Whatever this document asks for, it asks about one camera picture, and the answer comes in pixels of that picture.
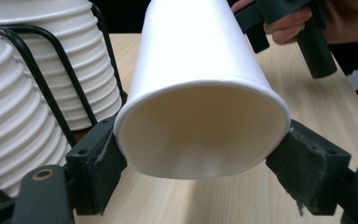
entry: stacked paper cup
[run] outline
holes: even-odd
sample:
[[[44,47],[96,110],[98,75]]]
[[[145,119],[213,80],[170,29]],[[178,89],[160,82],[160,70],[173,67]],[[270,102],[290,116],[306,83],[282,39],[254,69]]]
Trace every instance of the stacked paper cup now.
[[[99,121],[118,112],[121,98],[91,6],[87,0],[0,0],[0,25],[29,24],[53,33],[62,43]],[[43,37],[21,37],[33,53],[71,130],[90,127],[89,117],[54,48]],[[24,64],[16,50],[13,57]],[[24,74],[31,76],[25,64]]]
[[[70,146],[11,54],[0,39],[0,189],[16,196],[24,175],[42,165],[64,165]]]

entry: table surface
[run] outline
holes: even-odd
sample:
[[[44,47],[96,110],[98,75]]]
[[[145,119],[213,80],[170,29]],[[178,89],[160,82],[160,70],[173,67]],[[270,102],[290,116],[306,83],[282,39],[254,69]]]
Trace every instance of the table surface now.
[[[140,35],[111,35],[124,90],[128,92]],[[352,154],[358,167],[358,97],[341,71],[312,79],[297,44],[255,55],[269,84],[295,119]],[[127,167],[104,215],[76,217],[76,223],[339,223],[314,217],[279,184],[264,162],[239,175],[206,180],[161,179]]]

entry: black plastic bracket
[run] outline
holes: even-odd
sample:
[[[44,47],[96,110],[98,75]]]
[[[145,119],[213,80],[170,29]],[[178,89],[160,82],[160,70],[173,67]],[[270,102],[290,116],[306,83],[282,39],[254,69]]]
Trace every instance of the black plastic bracket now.
[[[298,203],[317,216],[332,216],[337,205],[358,223],[358,171],[351,154],[292,120],[289,133],[267,157],[266,165]]]
[[[78,215],[102,214],[127,167],[113,135],[115,120],[113,116],[100,121],[66,155],[68,175],[81,189]]]

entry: black cylindrical handle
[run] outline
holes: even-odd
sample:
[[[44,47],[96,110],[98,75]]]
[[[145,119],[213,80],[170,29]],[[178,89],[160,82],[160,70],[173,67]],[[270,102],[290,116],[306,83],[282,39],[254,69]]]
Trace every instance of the black cylindrical handle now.
[[[313,78],[327,77],[337,71],[336,64],[315,18],[305,23],[297,36],[297,43]]]

